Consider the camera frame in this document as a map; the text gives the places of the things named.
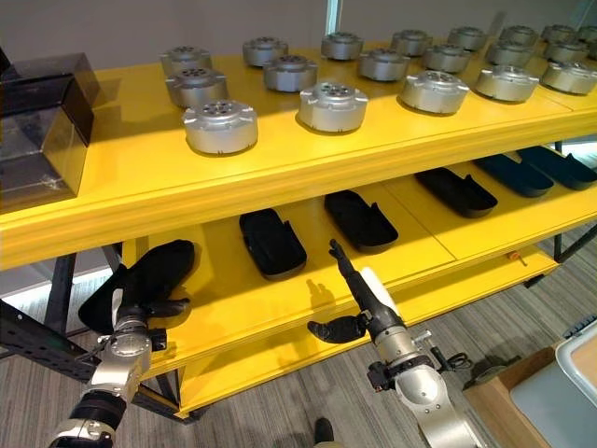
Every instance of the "yellow shelf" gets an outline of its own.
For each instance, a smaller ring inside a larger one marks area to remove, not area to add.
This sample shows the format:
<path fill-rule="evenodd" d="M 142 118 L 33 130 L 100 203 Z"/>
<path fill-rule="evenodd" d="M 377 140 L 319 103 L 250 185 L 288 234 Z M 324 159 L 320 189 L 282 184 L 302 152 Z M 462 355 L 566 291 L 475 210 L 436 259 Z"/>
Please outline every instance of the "yellow shelf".
<path fill-rule="evenodd" d="M 308 131 L 295 120 L 296 94 L 266 91 L 261 71 L 238 55 L 216 57 L 230 97 L 255 107 L 259 140 L 243 154 L 203 157 L 187 147 L 158 64 L 97 72 L 103 94 L 79 194 L 0 215 L 0 269 L 597 130 L 597 107 L 575 110 L 559 93 L 522 105 L 470 93 L 452 117 L 415 113 L 396 102 L 401 83 L 299 53 L 319 63 L 320 79 L 369 96 L 358 131 Z M 464 77 L 478 70 L 471 64 Z"/>
<path fill-rule="evenodd" d="M 508 154 L 518 159 L 515 154 Z M 460 217 L 412 175 L 383 182 L 456 259 L 482 259 L 532 244 L 597 217 L 597 184 L 573 191 L 556 183 L 544 196 L 523 198 L 472 162 L 449 166 L 459 176 L 472 174 L 498 200 L 482 218 Z"/>
<path fill-rule="evenodd" d="M 407 324 L 412 325 L 546 273 L 557 265 L 534 247 L 522 249 L 521 255 L 527 267 L 519 260 L 499 257 L 424 285 L 404 289 L 395 295 L 398 309 Z M 330 317 L 350 313 L 356 313 L 354 301 L 344 312 Z M 300 326 L 224 353 L 203 357 L 181 372 L 179 416 L 185 417 L 201 406 L 367 341 L 368 337 L 343 345 L 322 343 L 305 326 Z M 367 381 L 365 371 L 363 381 Z"/>
<path fill-rule="evenodd" d="M 381 185 L 356 191 L 368 203 L 377 202 L 395 224 L 399 232 L 395 245 L 381 254 L 364 256 L 353 251 L 334 227 L 322 197 L 287 204 L 277 212 L 281 219 L 290 220 L 308 261 L 300 274 L 280 282 L 265 280 L 258 272 L 243 244 L 238 217 L 127 241 L 123 255 L 129 265 L 148 248 L 176 238 L 201 247 L 195 271 L 174 293 L 191 298 L 190 313 L 151 322 L 167 328 L 168 349 L 153 355 L 146 377 L 352 306 L 350 291 L 327 253 L 332 237 L 343 243 L 355 266 L 370 266 L 389 287 L 407 284 L 414 274 L 453 261 Z"/>

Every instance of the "white wall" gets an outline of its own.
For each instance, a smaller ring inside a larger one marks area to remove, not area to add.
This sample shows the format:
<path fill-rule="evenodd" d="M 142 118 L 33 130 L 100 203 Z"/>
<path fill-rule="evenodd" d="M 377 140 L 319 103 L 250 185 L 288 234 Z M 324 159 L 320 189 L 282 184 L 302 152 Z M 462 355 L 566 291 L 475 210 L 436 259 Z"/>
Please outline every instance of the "white wall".
<path fill-rule="evenodd" d="M 107 68 L 181 44 L 238 53 L 260 35 L 311 47 L 325 21 L 326 0 L 0 0 L 0 44 L 13 61 L 84 51 Z"/>
<path fill-rule="evenodd" d="M 407 28 L 447 36 L 452 27 L 471 25 L 489 31 L 498 12 L 505 25 L 522 24 L 538 33 L 553 23 L 578 25 L 591 0 L 344 0 L 340 28 L 366 40 L 390 40 Z M 594 12 L 588 17 L 595 19 Z"/>

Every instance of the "black tray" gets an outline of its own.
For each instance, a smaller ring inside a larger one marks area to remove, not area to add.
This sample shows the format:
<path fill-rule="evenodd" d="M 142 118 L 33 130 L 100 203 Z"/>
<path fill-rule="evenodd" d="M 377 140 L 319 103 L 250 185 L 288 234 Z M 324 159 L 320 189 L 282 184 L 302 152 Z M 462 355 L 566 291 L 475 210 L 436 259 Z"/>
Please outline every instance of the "black tray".
<path fill-rule="evenodd" d="M 562 157 L 546 147 L 527 147 L 518 153 L 524 161 L 569 189 L 587 189 L 597 180 L 597 174 L 572 154 Z"/>
<path fill-rule="evenodd" d="M 324 205 L 334 223 L 359 252 L 382 252 L 398 237 L 398 232 L 377 203 L 367 205 L 354 191 L 346 189 L 327 194 Z"/>
<path fill-rule="evenodd" d="M 268 280 L 282 280 L 305 266 L 307 253 L 299 238 L 273 209 L 241 215 L 239 223 L 249 254 Z"/>
<path fill-rule="evenodd" d="M 414 175 L 429 191 L 463 217 L 484 217 L 497 205 L 497 199 L 473 180 L 464 179 L 447 168 L 435 168 Z"/>
<path fill-rule="evenodd" d="M 476 159 L 474 163 L 525 198 L 536 198 L 553 187 L 553 181 L 529 163 L 517 163 L 504 154 Z"/>

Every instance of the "silver cylindrical part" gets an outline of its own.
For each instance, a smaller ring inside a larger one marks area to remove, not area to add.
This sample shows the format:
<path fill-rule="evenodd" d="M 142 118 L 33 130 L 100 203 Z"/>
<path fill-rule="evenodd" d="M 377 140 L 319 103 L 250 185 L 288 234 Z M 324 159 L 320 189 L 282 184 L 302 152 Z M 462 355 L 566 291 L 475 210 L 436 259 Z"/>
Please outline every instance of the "silver cylindrical part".
<path fill-rule="evenodd" d="M 556 63 L 581 61 L 589 54 L 587 44 L 583 42 L 549 42 L 543 57 Z"/>
<path fill-rule="evenodd" d="M 549 63 L 541 84 L 556 91 L 586 95 L 597 84 L 597 70 L 584 63 Z"/>
<path fill-rule="evenodd" d="M 576 34 L 576 38 L 583 42 L 596 42 L 597 41 L 597 26 L 587 25 L 581 26 Z"/>
<path fill-rule="evenodd" d="M 300 93 L 298 119 L 317 131 L 352 131 L 363 122 L 367 101 L 359 89 L 322 82 Z"/>
<path fill-rule="evenodd" d="M 526 47 L 532 47 L 538 35 L 533 28 L 523 25 L 508 26 L 502 30 L 500 40 L 509 40 Z"/>
<path fill-rule="evenodd" d="M 317 82 L 317 64 L 304 56 L 285 54 L 263 65 L 263 82 L 273 91 L 302 91 Z"/>
<path fill-rule="evenodd" d="M 510 40 L 493 42 L 485 53 L 485 60 L 494 65 L 524 67 L 533 56 L 531 47 Z"/>
<path fill-rule="evenodd" d="M 211 68 L 187 68 L 166 79 L 170 99 L 179 107 L 199 107 L 228 98 L 226 77 Z"/>
<path fill-rule="evenodd" d="M 592 42 L 589 46 L 589 57 L 597 61 L 597 41 Z"/>
<path fill-rule="evenodd" d="M 372 49 L 358 58 L 358 74 L 375 81 L 398 81 L 407 74 L 410 58 L 394 49 Z"/>
<path fill-rule="evenodd" d="M 482 49 L 485 42 L 487 42 L 487 35 L 483 33 L 483 30 L 473 26 L 452 28 L 450 35 L 448 35 L 449 44 L 457 45 L 469 51 Z"/>
<path fill-rule="evenodd" d="M 321 40 L 321 54 L 328 59 L 351 61 L 358 58 L 363 49 L 363 39 L 353 33 L 337 31 Z"/>
<path fill-rule="evenodd" d="M 404 327 L 391 327 L 381 332 L 375 338 L 374 345 L 385 364 L 399 364 L 420 355 Z"/>
<path fill-rule="evenodd" d="M 183 114 L 187 142 L 196 151 L 230 154 L 257 142 L 253 107 L 232 100 L 215 101 Z"/>
<path fill-rule="evenodd" d="M 433 38 L 425 31 L 402 30 L 392 35 L 390 47 L 400 54 L 421 56 L 432 42 Z"/>
<path fill-rule="evenodd" d="M 206 49 L 183 45 L 160 55 L 161 67 L 167 77 L 187 68 L 212 68 L 212 58 Z"/>
<path fill-rule="evenodd" d="M 481 70 L 475 90 L 495 100 L 521 103 L 531 97 L 538 82 L 523 68 L 497 65 Z"/>
<path fill-rule="evenodd" d="M 543 29 L 541 38 L 547 42 L 566 42 L 575 38 L 576 31 L 568 25 L 548 25 Z"/>
<path fill-rule="evenodd" d="M 288 52 L 288 44 L 276 37 L 262 36 L 243 43 L 244 63 L 262 67 Z"/>
<path fill-rule="evenodd" d="M 470 51 L 457 45 L 434 45 L 425 51 L 421 63 L 430 70 L 458 73 L 466 69 L 470 56 Z"/>
<path fill-rule="evenodd" d="M 453 114 L 463 103 L 468 87 L 444 72 L 424 71 L 407 76 L 400 99 L 410 107 L 434 114 Z"/>

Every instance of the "gray carpet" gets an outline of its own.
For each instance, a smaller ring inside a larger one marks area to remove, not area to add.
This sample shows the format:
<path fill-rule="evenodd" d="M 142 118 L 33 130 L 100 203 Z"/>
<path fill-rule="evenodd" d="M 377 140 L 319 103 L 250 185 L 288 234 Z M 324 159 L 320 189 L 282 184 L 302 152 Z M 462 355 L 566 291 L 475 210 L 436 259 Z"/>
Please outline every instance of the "gray carpet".
<path fill-rule="evenodd" d="M 564 235 L 564 247 L 588 226 Z M 550 249 L 551 242 L 542 244 Z M 101 281 L 77 285 L 74 309 Z M 473 360 L 487 355 L 528 356 L 560 339 L 583 316 L 597 311 L 597 241 L 532 289 L 513 287 L 483 301 L 431 319 L 413 329 L 431 329 L 446 355 L 466 351 Z M 43 306 L 21 304 L 41 317 Z M 73 316 L 69 329 L 78 325 Z M 86 347 L 91 336 L 76 341 Z M 178 425 L 135 406 L 118 430 L 120 448 L 309 447 L 313 421 L 327 416 L 337 438 L 350 447 L 423 448 L 413 418 L 392 393 L 375 394 L 366 377 L 377 360 L 370 344 L 208 407 L 201 420 Z M 475 421 L 460 392 L 469 373 L 446 373 L 451 397 Z M 17 357 L 0 362 L 0 446 L 41 447 L 79 397 L 82 385 Z M 486 434 L 490 446 L 495 441 Z"/>

